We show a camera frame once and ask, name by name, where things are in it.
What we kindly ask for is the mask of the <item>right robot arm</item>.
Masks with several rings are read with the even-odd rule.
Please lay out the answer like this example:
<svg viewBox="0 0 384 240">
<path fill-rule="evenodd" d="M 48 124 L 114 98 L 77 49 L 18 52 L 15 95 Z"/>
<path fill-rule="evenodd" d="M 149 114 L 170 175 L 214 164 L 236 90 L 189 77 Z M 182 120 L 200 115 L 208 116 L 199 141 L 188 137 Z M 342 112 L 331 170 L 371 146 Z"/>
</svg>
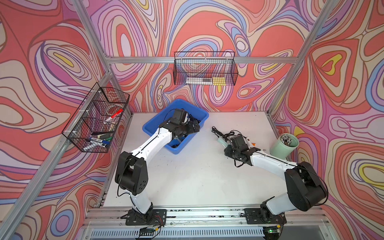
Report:
<svg viewBox="0 0 384 240">
<path fill-rule="evenodd" d="M 311 164 L 299 164 L 271 156 L 252 147 L 241 134 L 226 134 L 222 138 L 226 144 L 225 156 L 239 162 L 238 167 L 258 167 L 284 180 L 287 192 L 271 197 L 261 204 L 261 215 L 265 221 L 288 211 L 306 212 L 319 205 L 322 200 L 328 199 L 328 188 Z"/>
</svg>

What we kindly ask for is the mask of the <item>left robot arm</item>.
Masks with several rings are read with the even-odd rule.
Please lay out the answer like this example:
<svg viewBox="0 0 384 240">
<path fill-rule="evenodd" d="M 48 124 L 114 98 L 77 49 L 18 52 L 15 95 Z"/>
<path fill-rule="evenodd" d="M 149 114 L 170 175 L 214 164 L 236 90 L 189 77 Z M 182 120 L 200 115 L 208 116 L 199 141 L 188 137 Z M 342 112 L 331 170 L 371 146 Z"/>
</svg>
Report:
<svg viewBox="0 0 384 240">
<path fill-rule="evenodd" d="M 145 188 L 149 181 L 148 164 L 156 154 L 171 141 L 187 137 L 200 131 L 200 121 L 184 109 L 175 109 L 173 115 L 165 119 L 155 133 L 142 145 L 132 152 L 122 152 L 119 155 L 115 174 L 115 182 L 121 197 L 129 195 L 133 210 L 146 215 L 153 208 Z"/>
</svg>

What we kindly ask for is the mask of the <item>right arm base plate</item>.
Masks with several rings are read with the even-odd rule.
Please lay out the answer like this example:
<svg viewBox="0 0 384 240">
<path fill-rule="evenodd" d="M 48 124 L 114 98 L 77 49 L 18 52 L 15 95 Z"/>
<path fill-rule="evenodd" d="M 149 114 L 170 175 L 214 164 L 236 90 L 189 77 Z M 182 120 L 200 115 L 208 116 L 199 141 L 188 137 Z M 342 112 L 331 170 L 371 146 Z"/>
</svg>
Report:
<svg viewBox="0 0 384 240">
<path fill-rule="evenodd" d="M 246 208 L 241 214 L 242 217 L 246 218 L 247 224 L 249 225 L 284 225 L 287 223 L 284 214 L 273 215 L 268 209 L 262 208 Z"/>
</svg>

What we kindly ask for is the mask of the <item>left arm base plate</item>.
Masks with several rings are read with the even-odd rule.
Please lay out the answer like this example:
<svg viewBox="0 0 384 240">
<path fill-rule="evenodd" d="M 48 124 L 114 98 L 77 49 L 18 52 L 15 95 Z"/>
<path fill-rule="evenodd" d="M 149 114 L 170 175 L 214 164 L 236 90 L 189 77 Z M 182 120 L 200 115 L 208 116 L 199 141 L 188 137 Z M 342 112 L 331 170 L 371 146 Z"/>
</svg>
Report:
<svg viewBox="0 0 384 240">
<path fill-rule="evenodd" d="M 146 214 L 131 209 L 121 217 L 126 220 L 126 226 L 164 226 L 166 218 L 166 209 L 149 209 Z"/>
</svg>

